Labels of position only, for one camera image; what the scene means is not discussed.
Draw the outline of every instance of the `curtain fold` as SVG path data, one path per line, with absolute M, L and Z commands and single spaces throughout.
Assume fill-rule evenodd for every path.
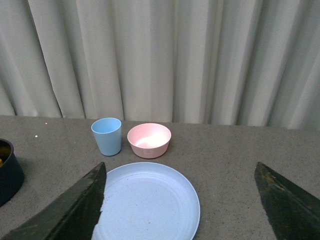
M 319 0 L 0 2 L 0 115 L 320 130 Z

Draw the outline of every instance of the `plastic cup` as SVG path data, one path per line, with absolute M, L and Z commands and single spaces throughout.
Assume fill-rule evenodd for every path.
M 105 156 L 113 156 L 121 150 L 121 121 L 107 117 L 95 121 L 91 130 L 100 152 Z

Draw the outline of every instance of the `dark blue pot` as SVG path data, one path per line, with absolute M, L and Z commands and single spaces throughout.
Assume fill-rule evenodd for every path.
M 14 154 L 11 142 L 0 138 L 0 207 L 8 202 L 22 186 L 25 175 Z

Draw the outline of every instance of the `pink bowl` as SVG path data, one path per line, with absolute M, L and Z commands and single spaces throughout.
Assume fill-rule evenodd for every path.
M 144 123 L 133 127 L 127 138 L 136 155 L 144 159 L 154 159 L 167 151 L 171 132 L 161 124 Z

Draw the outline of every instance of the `gray countertop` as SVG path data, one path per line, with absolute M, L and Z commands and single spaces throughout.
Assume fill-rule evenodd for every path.
M 0 238 L 37 214 L 100 162 L 107 171 L 155 162 L 182 173 L 194 186 L 201 218 L 194 239 L 276 239 L 254 180 L 263 162 L 320 198 L 320 133 L 272 127 L 162 123 L 172 133 L 167 152 L 136 156 L 122 122 L 122 149 L 100 154 L 91 119 L 0 116 L 0 138 L 14 146 L 24 171 L 19 192 L 0 207 Z

